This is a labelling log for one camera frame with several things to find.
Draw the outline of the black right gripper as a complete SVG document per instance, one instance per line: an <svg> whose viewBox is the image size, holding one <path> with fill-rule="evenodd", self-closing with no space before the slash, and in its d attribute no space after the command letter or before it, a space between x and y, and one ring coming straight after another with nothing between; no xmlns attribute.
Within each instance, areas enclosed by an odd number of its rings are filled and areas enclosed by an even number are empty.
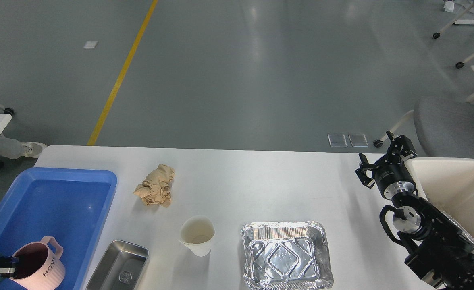
<svg viewBox="0 0 474 290"><path fill-rule="evenodd" d="M391 200L398 193L414 193L416 191L416 184L402 163L408 159L416 158L418 155L411 139L405 135L395 135L390 131L386 131L386 135L390 140L390 145L385 154L385 162L390 165L378 169L377 164L370 164L367 157L359 153L360 162L355 174L361 184L368 189L371 189L376 183L381 196L386 200ZM374 178L369 177L367 172L371 172Z"/></svg>

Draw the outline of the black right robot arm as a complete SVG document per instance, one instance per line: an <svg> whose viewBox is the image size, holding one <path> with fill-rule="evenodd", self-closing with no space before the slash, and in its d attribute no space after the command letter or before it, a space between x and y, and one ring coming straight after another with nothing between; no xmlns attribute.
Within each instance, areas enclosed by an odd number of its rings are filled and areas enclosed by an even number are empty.
<svg viewBox="0 0 474 290"><path fill-rule="evenodd" d="M380 222L387 237L403 246L405 264L424 282L446 290L474 290L474 242L466 232L428 200L418 195L416 182L405 166L417 156L405 135L387 131L390 145L375 163L359 154L355 173L362 185L374 185L385 205Z"/></svg>

